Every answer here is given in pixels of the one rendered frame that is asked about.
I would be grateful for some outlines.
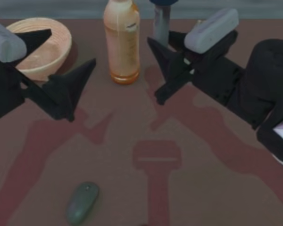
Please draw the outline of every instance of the green computer mouse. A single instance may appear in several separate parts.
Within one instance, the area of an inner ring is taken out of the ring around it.
[[[73,226],[84,222],[99,196],[100,189],[93,182],[81,183],[71,196],[66,217]]]

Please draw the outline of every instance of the brown table surface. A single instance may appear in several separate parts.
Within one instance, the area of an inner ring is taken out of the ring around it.
[[[75,122],[53,121],[30,101],[0,120],[0,226],[66,226],[83,181],[101,188],[85,226],[283,226],[283,167],[246,123],[189,85],[156,104],[163,80],[146,43],[150,20],[131,86],[110,79],[101,20],[61,21],[75,41],[61,72],[93,57],[97,67]],[[283,20],[243,20],[238,31],[228,57],[245,66],[257,42],[283,39]],[[138,155],[178,159],[138,163]]]

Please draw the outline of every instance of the woven basket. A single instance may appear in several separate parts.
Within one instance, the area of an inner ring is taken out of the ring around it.
[[[13,33],[51,29],[52,36],[17,66],[20,72],[34,81],[48,81],[48,76],[62,66],[71,49],[70,31],[59,21],[50,18],[20,20],[7,29]]]

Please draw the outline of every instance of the gray floor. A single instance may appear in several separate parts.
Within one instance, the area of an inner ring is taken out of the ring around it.
[[[0,18],[101,18],[107,1],[0,0]],[[153,17],[149,0],[135,2],[142,18]],[[179,0],[172,8],[172,18],[206,18],[225,7],[238,9],[240,18],[283,18],[283,0]]]

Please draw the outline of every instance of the orange bottle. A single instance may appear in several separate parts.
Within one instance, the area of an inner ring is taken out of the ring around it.
[[[131,84],[140,74],[140,15],[132,0],[109,0],[104,25],[112,80]]]

